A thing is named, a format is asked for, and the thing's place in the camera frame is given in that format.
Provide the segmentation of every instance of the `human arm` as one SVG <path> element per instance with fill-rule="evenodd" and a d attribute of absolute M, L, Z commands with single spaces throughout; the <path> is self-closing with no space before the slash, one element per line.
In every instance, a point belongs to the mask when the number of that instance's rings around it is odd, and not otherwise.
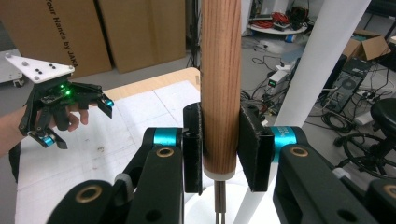
<path fill-rule="evenodd" d="M 69 132 L 73 132 L 80 122 L 84 125 L 88 124 L 87 110 L 78 110 L 77 105 L 71 105 L 67 110 L 78 111 L 80 114 L 80 118 L 78 118 L 74 114 L 68 113 L 70 125 L 67 130 Z M 18 129 L 24 112 L 25 107 L 22 107 L 0 118 L 0 157 L 6 155 L 10 149 L 15 147 L 25 137 Z M 51 128 L 55 127 L 55 122 L 52 120 L 49 126 Z"/>

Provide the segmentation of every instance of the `metal rod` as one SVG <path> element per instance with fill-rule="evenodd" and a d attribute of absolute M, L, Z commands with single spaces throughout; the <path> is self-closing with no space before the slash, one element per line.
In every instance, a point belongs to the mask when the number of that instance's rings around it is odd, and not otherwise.
<path fill-rule="evenodd" d="M 225 181 L 215 181 L 216 224 L 225 224 L 226 191 Z"/>

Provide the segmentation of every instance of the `black stool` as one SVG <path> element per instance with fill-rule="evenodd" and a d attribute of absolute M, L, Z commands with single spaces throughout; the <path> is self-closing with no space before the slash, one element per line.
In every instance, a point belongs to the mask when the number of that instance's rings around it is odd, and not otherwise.
<path fill-rule="evenodd" d="M 353 133 L 336 138 L 334 145 L 343 146 L 347 155 L 347 159 L 341 161 L 337 167 L 343 167 L 352 161 L 360 171 L 367 172 L 372 176 L 396 179 L 396 175 L 390 176 L 384 169 L 388 165 L 396 173 L 396 170 L 393 169 L 396 168 L 396 162 L 385 159 L 396 148 L 396 99 L 388 98 L 377 101 L 371 107 L 370 113 L 375 122 L 375 128 L 381 129 L 386 138 L 381 139 L 367 133 Z M 367 138 L 374 140 L 375 144 L 365 147 L 364 143 L 367 142 Z M 349 150 L 350 143 L 361 150 L 364 155 L 354 156 Z"/>

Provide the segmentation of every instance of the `electronic equipment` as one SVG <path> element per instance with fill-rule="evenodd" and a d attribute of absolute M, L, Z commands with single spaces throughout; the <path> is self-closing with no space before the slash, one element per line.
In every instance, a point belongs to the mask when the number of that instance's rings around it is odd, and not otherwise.
<path fill-rule="evenodd" d="M 334 66 L 334 69 L 330 73 L 329 78 L 326 81 L 326 84 L 324 84 L 323 89 L 331 89 L 332 85 L 334 84 L 334 81 L 337 80 L 338 76 L 341 73 L 341 70 L 343 69 L 344 64 L 347 62 L 347 56 L 344 54 L 341 54 L 340 58 L 338 59 L 337 63 Z M 323 95 L 327 95 L 329 93 L 328 91 L 322 91 L 319 95 L 319 97 Z"/>
<path fill-rule="evenodd" d="M 260 15 L 257 15 L 252 20 L 253 21 L 271 21 L 272 20 L 272 14 L 260 14 Z"/>
<path fill-rule="evenodd" d="M 353 121 L 358 125 L 365 125 L 366 123 L 373 121 L 373 117 L 371 116 L 370 111 L 367 111 L 358 115 L 353 119 Z"/>
<path fill-rule="evenodd" d="M 287 77 L 288 73 L 282 70 L 279 70 L 271 75 L 268 80 L 268 86 L 270 87 L 270 89 L 268 90 L 267 94 L 275 95 L 282 91 L 287 82 Z"/>
<path fill-rule="evenodd" d="M 339 77 L 334 81 L 332 88 L 321 105 L 334 112 L 341 112 L 366 78 L 371 63 L 351 58 L 342 69 Z"/>
<path fill-rule="evenodd" d="M 389 39 L 388 43 L 390 53 L 386 55 L 382 55 L 379 59 L 378 62 L 393 70 L 396 71 L 396 36 L 393 36 Z"/>
<path fill-rule="evenodd" d="M 290 25 L 289 24 L 281 24 L 278 22 L 274 22 L 274 29 L 278 31 L 285 31 L 286 28 L 288 28 Z"/>
<path fill-rule="evenodd" d="M 298 58 L 298 59 L 296 59 L 295 62 L 292 63 L 294 65 L 290 69 L 290 80 L 292 80 L 294 75 L 296 74 L 297 67 L 298 67 L 298 64 L 300 63 L 300 60 L 301 60 L 301 58 Z"/>

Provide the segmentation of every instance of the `human finger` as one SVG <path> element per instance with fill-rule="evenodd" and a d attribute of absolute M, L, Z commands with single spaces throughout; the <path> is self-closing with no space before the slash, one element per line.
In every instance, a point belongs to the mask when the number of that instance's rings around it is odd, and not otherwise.
<path fill-rule="evenodd" d="M 67 131 L 73 132 L 79 125 L 79 119 L 74 114 L 70 113 L 69 114 L 69 122 L 70 122 L 70 125 L 67 128 Z"/>
<path fill-rule="evenodd" d="M 79 110 L 79 121 L 81 121 L 82 124 L 87 125 L 88 124 L 88 110 Z"/>

